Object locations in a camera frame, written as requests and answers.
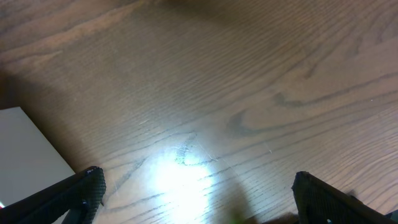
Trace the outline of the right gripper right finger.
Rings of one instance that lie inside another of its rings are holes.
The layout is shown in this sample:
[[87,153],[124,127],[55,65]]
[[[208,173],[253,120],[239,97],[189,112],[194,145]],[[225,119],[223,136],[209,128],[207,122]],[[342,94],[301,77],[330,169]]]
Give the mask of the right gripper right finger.
[[308,172],[296,173],[292,190],[299,224],[397,224],[397,211],[383,215]]

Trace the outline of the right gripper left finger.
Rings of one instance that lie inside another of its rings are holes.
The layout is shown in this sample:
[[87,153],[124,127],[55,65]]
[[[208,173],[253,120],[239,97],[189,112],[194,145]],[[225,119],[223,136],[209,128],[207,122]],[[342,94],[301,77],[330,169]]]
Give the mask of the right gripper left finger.
[[91,166],[1,209],[1,223],[91,224],[106,191],[103,169]]

